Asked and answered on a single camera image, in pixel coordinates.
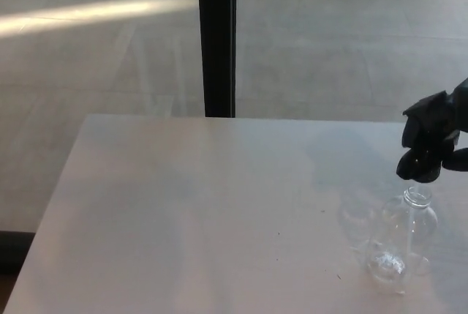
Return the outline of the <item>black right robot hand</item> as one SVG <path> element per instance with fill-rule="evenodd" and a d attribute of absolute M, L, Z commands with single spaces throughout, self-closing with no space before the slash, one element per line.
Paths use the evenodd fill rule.
<path fill-rule="evenodd" d="M 396 168 L 403 180 L 435 181 L 442 168 L 467 171 L 467 149 L 457 149 L 461 132 L 467 131 L 467 81 L 451 93 L 425 97 L 403 112 L 407 117 L 401 145 L 408 148 Z"/>

